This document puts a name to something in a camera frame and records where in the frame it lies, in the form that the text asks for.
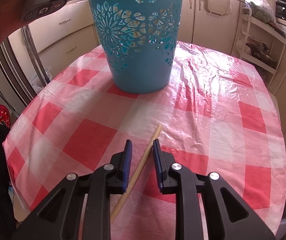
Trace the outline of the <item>red patterned bag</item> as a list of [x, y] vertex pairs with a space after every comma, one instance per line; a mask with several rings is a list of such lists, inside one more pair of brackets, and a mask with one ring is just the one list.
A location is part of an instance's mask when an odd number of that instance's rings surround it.
[[0, 124], [10, 128], [10, 112], [5, 105], [0, 105]]

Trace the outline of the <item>teal perforated plastic basket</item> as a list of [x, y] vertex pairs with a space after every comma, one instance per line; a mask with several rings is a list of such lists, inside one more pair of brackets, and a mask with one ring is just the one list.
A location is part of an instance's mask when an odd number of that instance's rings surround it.
[[89, 0], [113, 81], [146, 94], [170, 81], [183, 0]]

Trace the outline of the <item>long bamboo chopstick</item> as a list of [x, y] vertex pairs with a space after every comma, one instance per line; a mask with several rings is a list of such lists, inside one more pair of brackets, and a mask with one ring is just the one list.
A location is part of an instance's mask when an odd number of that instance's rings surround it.
[[146, 164], [146, 161], [149, 158], [150, 151], [151, 151], [152, 146], [153, 146], [153, 142], [155, 139], [159, 138], [161, 130], [162, 130], [162, 125], [159, 124], [156, 127], [156, 129], [155, 129], [155, 131], [154, 131], [154, 133], [150, 139], [150, 142], [148, 143], [148, 145], [147, 145], [147, 147], [146, 147], [135, 171], [133, 172], [131, 179], [129, 180], [127, 191], [120, 197], [116, 206], [114, 207], [113, 211], [110, 214], [110, 222], [111, 223], [114, 223], [116, 217], [119, 215], [120, 211], [122, 210], [123, 206], [125, 205], [128, 197], [129, 197], [129, 195], [131, 194], [132, 189], [134, 188], [136, 182], [138, 181], [140, 174], [141, 174], [141, 172], [142, 172], [142, 170]]

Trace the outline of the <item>white storage rack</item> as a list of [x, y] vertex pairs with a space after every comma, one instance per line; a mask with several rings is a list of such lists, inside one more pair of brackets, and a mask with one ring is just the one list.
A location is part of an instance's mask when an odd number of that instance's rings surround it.
[[251, 8], [240, 10], [232, 55], [254, 65], [267, 86], [276, 77], [285, 50], [286, 32], [259, 21]]

